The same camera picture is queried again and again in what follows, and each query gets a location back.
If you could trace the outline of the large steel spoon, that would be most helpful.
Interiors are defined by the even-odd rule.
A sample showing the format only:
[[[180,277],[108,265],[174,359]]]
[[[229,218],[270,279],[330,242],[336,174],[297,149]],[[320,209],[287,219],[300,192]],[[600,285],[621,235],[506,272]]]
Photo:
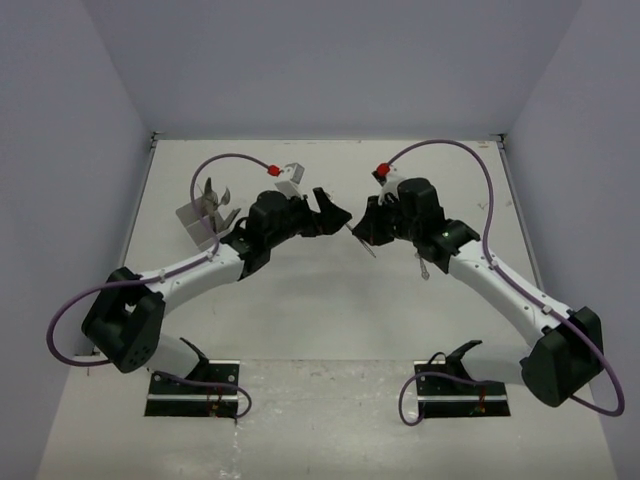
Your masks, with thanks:
[[[377,256],[372,248],[364,240],[356,236],[356,234],[354,233],[354,227],[351,225],[351,223],[347,223],[346,228],[349,230],[355,240],[357,240],[359,244],[368,252],[368,254],[371,255],[374,259],[377,259]]]

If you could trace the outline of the steel knife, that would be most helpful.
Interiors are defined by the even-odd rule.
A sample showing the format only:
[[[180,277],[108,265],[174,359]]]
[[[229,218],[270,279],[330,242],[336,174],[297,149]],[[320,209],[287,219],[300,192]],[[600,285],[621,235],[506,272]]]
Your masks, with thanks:
[[[214,191],[206,193],[204,195],[204,207],[208,216],[209,224],[214,233],[218,232],[216,215],[218,213],[218,196]]]
[[[241,212],[240,208],[235,208],[226,217],[222,218],[221,219],[222,223],[220,224],[220,230],[226,231],[230,229],[233,225],[233,222],[236,220],[240,212]]]
[[[211,191],[214,191],[214,190],[213,190],[213,187],[212,187],[212,181],[211,181],[211,178],[210,178],[210,177],[208,177],[208,178],[206,179],[206,181],[205,181],[205,184],[204,184],[204,190],[203,190],[204,195],[205,195],[206,193],[211,192]],[[202,212],[203,212],[204,214],[206,214],[205,207],[204,207],[204,203],[203,203],[203,201],[204,201],[204,195],[203,195],[203,196],[201,196],[201,205],[202,205]]]

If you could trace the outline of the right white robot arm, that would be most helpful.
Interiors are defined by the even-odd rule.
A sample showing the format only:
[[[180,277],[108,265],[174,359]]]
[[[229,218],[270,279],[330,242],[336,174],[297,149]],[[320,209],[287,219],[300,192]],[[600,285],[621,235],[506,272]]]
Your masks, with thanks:
[[[446,217],[428,180],[376,179],[381,191],[368,198],[354,235],[371,246],[410,242],[422,260],[474,290],[524,338],[522,348],[483,354],[472,340],[455,350],[446,368],[454,391],[467,393],[481,381],[523,384],[558,407],[602,371],[602,327],[594,311],[574,310],[524,280],[484,248],[476,231]]]

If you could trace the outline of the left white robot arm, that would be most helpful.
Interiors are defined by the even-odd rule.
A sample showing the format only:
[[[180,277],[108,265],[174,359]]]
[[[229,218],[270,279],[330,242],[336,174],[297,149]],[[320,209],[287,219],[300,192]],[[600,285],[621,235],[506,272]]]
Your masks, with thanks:
[[[187,393],[198,392],[208,379],[206,357],[193,343],[163,334],[164,318],[214,288],[253,275],[283,242],[333,235],[351,220],[323,189],[313,194],[317,210],[305,197],[262,192],[247,217],[211,249],[167,269],[114,271],[85,317],[82,333],[120,372],[146,368],[172,377]]]

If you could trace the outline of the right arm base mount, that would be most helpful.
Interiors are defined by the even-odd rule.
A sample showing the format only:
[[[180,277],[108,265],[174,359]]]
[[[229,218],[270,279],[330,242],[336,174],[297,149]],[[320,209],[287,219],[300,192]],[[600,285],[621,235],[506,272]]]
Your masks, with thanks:
[[[414,374],[398,395],[397,410],[401,422],[415,427],[425,419],[509,417],[506,386],[494,380],[476,380],[463,365],[465,355],[481,345],[471,340],[446,354],[435,352],[427,360],[413,362]],[[417,412],[406,416],[403,404],[410,386],[416,389]]]

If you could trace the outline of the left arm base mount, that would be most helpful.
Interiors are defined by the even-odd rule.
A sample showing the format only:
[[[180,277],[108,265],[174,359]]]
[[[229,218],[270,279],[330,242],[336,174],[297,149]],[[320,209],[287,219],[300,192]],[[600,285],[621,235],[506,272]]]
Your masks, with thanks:
[[[145,368],[146,417],[237,421],[252,409],[250,394],[239,385],[241,362],[211,359],[185,338],[163,335]]]

